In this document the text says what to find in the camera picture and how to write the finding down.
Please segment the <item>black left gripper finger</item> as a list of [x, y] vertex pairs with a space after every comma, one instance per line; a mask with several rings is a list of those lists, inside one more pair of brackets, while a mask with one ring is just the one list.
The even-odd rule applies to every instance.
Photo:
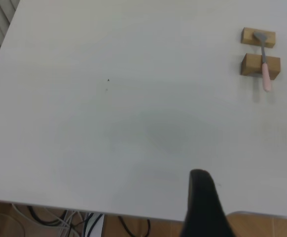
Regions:
[[181, 237], [233, 237], [209, 172], [190, 171], [187, 214]]

